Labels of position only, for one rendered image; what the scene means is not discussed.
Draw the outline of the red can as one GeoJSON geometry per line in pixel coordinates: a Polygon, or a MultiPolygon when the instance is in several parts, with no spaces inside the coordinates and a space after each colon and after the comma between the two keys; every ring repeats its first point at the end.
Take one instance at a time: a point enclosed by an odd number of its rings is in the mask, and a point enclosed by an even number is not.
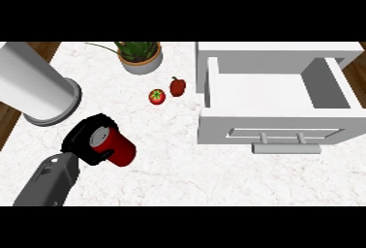
{"type": "Polygon", "coordinates": [[[101,127],[92,137],[90,146],[99,153],[113,150],[108,160],[118,166],[126,167],[136,157],[136,145],[124,137],[115,127],[101,127]]]}

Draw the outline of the red tomato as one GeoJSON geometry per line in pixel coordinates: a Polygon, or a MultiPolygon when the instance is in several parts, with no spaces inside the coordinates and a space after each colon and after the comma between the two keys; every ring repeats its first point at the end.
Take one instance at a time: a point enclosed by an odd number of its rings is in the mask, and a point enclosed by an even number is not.
{"type": "Polygon", "coordinates": [[[149,101],[154,105],[160,105],[166,100],[166,94],[161,89],[155,89],[149,94],[149,101]]]}

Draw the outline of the white cabinet body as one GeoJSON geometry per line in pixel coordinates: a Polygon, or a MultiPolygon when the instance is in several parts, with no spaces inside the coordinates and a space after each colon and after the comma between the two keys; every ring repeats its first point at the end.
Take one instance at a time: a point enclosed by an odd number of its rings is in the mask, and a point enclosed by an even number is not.
{"type": "Polygon", "coordinates": [[[206,91],[207,60],[225,74],[300,74],[315,58],[344,68],[363,52],[358,42],[197,42],[197,92],[206,91]]]}

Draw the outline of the potted green plant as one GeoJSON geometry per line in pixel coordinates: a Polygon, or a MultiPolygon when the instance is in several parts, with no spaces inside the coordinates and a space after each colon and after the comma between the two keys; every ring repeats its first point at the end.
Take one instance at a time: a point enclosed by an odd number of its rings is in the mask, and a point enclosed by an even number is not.
{"type": "Polygon", "coordinates": [[[108,50],[117,54],[126,71],[138,76],[149,74],[163,61],[160,42],[114,42],[117,49],[108,50]]]}

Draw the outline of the red bell pepper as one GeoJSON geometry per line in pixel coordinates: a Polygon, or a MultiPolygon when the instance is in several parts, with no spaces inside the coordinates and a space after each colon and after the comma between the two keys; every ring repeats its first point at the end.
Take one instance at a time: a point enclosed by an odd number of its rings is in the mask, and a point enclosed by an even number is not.
{"type": "Polygon", "coordinates": [[[173,82],[170,84],[170,93],[173,97],[180,97],[185,93],[186,89],[186,81],[183,79],[179,79],[177,77],[173,77],[173,82]]]}

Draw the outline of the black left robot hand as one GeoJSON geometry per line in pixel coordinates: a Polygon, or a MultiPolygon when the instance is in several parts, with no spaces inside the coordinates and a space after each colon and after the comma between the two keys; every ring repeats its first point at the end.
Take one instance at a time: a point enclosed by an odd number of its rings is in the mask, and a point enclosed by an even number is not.
{"type": "Polygon", "coordinates": [[[90,166],[96,166],[115,154],[115,149],[108,148],[98,152],[90,145],[90,138],[101,127],[118,129],[114,120],[102,113],[83,119],[74,126],[62,143],[62,152],[71,152],[90,166]]]}

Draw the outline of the white open drawer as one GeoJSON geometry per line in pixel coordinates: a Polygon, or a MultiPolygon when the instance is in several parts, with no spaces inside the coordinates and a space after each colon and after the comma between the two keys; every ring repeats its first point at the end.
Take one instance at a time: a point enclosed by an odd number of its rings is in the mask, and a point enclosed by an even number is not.
{"type": "Polygon", "coordinates": [[[223,74],[207,61],[206,107],[198,143],[337,144],[366,135],[360,106],[334,58],[316,58],[298,74],[223,74]]]}

